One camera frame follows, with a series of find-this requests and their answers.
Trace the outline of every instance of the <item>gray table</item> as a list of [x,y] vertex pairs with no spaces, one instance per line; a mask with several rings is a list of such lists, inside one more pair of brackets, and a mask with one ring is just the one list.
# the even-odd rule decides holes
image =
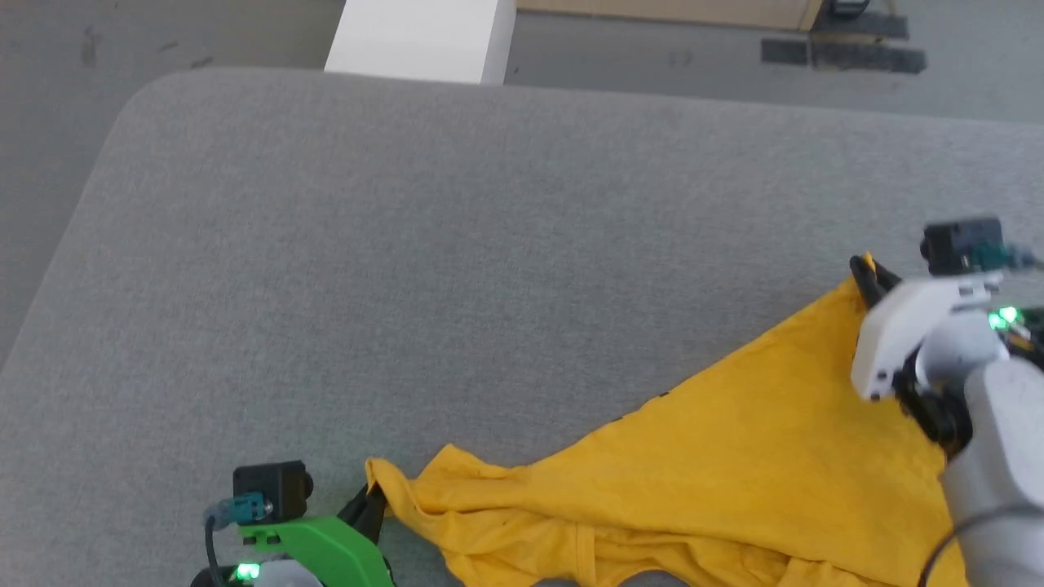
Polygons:
[[[0,582],[185,585],[241,464],[304,459],[332,513],[371,455],[538,460],[852,253],[923,271],[928,219],[997,212],[1044,250],[1042,152],[1038,127],[166,77],[120,115],[0,374]],[[407,531],[384,549],[403,587],[452,584]]]

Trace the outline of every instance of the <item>gray floor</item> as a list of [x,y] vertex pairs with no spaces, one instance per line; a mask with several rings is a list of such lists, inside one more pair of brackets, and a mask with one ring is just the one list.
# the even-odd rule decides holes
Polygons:
[[[193,66],[321,68],[342,5],[0,2],[0,362],[126,100]],[[1044,2],[900,0],[899,11],[928,51],[918,76],[761,65],[766,31],[520,15],[507,83],[1044,122]]]

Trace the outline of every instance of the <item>yellow cloth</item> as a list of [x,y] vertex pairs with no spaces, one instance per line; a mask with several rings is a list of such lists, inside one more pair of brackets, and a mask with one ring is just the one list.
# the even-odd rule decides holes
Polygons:
[[[943,456],[849,372],[864,314],[846,282],[638,412],[527,467],[453,446],[416,480],[367,462],[389,508],[468,586],[912,586],[950,529]],[[956,548],[932,585],[965,585]]]

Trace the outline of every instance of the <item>cable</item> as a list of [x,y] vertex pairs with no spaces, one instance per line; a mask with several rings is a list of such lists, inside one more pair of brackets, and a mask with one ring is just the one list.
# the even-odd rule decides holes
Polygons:
[[928,561],[924,563],[924,568],[921,569],[921,578],[918,579],[917,587],[928,587],[928,579],[931,577],[932,569],[935,568],[935,563],[939,562],[939,558],[943,556],[944,551],[946,551],[946,547],[949,546],[951,542],[956,540],[957,537],[970,530],[974,530],[977,526],[1001,518],[1044,518],[1044,508],[1034,506],[1033,503],[1001,506],[996,510],[990,510],[988,512],[974,515],[954,525],[953,530],[944,536],[943,539],[939,541],[939,544],[936,544],[931,550]]
[[207,522],[204,524],[204,543],[207,545],[207,565],[210,567],[210,582],[214,584],[214,587],[224,587],[224,581],[221,579],[221,572],[217,569],[217,554],[214,553],[214,523],[217,519],[214,516],[208,516]]

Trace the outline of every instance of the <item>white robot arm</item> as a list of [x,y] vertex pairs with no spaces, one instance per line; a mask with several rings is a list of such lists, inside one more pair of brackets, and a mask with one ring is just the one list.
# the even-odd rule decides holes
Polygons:
[[1004,271],[1039,263],[1004,246],[996,218],[931,225],[922,255],[932,277],[902,282],[852,260],[871,306],[852,383],[870,401],[895,396],[948,459],[941,483],[955,526],[919,587],[953,539],[972,587],[1042,586],[1044,353],[1017,310],[988,311]]

